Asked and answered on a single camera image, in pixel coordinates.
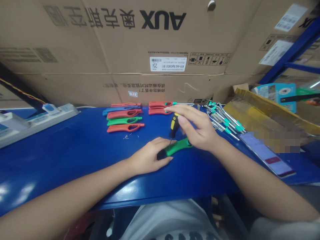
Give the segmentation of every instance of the blue tool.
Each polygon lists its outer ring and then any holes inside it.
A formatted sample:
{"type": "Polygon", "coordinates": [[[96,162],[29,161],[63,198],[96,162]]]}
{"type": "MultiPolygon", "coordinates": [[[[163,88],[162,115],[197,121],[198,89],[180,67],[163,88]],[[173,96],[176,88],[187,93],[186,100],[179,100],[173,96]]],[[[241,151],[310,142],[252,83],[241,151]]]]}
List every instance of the blue tool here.
{"type": "Polygon", "coordinates": [[[138,109],[139,106],[126,106],[126,107],[116,107],[116,108],[106,108],[103,112],[102,115],[106,117],[109,112],[117,112],[117,111],[127,111],[131,109],[138,109]]]}

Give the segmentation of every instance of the red plastic handle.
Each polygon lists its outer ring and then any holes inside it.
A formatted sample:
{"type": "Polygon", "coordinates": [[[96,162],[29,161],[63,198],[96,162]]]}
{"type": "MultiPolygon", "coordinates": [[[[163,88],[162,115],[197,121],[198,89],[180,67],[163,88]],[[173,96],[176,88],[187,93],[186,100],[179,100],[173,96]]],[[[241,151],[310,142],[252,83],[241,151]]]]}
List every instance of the red plastic handle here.
{"type": "Polygon", "coordinates": [[[144,123],[133,123],[133,124],[121,124],[121,125],[112,125],[109,126],[107,132],[134,132],[137,131],[140,127],[144,127],[144,123]]]}
{"type": "Polygon", "coordinates": [[[122,118],[122,117],[135,117],[139,113],[142,113],[142,109],[132,109],[132,110],[127,110],[127,111],[118,111],[118,112],[109,112],[107,115],[108,119],[113,119],[113,118],[122,118]]]}
{"type": "Polygon", "coordinates": [[[155,115],[155,114],[164,114],[169,115],[172,112],[165,112],[164,108],[149,108],[149,115],[155,115]]]}
{"type": "Polygon", "coordinates": [[[172,106],[173,102],[149,102],[149,108],[154,107],[170,107],[172,106]]]}
{"type": "Polygon", "coordinates": [[[141,103],[119,103],[119,104],[111,104],[111,107],[126,107],[126,106],[139,106],[139,107],[141,107],[141,103]]]}

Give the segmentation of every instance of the smartphone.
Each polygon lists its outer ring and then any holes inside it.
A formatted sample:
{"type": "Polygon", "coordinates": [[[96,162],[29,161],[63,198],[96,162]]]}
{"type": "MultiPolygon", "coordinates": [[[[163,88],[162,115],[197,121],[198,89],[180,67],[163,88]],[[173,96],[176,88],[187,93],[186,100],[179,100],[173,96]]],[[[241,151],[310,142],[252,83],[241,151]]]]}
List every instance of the smartphone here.
{"type": "Polygon", "coordinates": [[[296,173],[270,148],[250,133],[239,134],[239,137],[245,145],[273,172],[273,174],[280,178],[284,178],[296,173]]]}

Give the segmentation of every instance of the white label sticker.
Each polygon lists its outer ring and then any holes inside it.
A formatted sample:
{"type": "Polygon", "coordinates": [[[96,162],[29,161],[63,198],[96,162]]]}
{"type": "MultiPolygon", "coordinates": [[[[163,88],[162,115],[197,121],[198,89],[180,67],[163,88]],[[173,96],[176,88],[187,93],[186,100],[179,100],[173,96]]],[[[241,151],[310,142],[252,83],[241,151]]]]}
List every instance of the white label sticker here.
{"type": "Polygon", "coordinates": [[[150,57],[151,72],[184,72],[186,57],[150,57]]]}
{"type": "Polygon", "coordinates": [[[298,4],[292,4],[274,28],[289,32],[307,10],[307,8],[301,7],[298,4]]]}
{"type": "Polygon", "coordinates": [[[259,64],[274,66],[292,45],[293,43],[278,40],[261,59],[259,64]]]}
{"type": "Polygon", "coordinates": [[[129,96],[130,96],[130,97],[138,97],[138,93],[137,93],[137,92],[130,92],[130,91],[128,91],[128,93],[129,93],[129,96]]]}

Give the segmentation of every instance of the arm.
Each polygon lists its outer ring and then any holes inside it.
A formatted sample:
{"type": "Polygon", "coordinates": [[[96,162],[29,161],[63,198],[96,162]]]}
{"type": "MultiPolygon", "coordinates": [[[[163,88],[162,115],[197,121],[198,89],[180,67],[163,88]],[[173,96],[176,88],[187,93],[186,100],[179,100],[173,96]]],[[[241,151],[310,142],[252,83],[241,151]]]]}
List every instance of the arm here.
{"type": "Polygon", "coordinates": [[[156,138],[130,158],[53,189],[0,218],[2,239],[55,239],[74,221],[123,181],[167,165],[172,157],[156,160],[169,145],[156,138]]]}
{"type": "Polygon", "coordinates": [[[186,105],[165,110],[181,114],[178,120],[190,143],[214,154],[260,213],[283,221],[310,221],[320,217],[317,210],[288,185],[220,137],[207,114],[186,105]],[[198,129],[194,129],[189,120],[198,129]]]}

